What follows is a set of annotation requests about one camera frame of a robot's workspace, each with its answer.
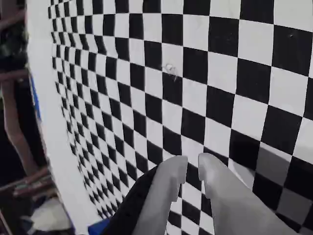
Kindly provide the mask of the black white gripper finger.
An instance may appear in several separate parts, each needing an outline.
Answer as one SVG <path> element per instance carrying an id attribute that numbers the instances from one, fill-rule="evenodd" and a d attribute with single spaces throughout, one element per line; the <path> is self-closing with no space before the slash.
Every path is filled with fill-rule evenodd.
<path id="1" fill-rule="evenodd" d="M 109 235 L 163 235 L 171 203 L 186 182 L 188 159 L 171 157 L 139 177 L 110 219 Z"/>

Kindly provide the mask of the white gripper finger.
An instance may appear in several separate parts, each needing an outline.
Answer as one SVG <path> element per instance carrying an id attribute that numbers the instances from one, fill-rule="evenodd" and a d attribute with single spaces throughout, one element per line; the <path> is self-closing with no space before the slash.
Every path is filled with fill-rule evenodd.
<path id="1" fill-rule="evenodd" d="M 209 153 L 198 156 L 199 180 L 210 200 L 217 235 L 294 235 L 223 162 Z"/>

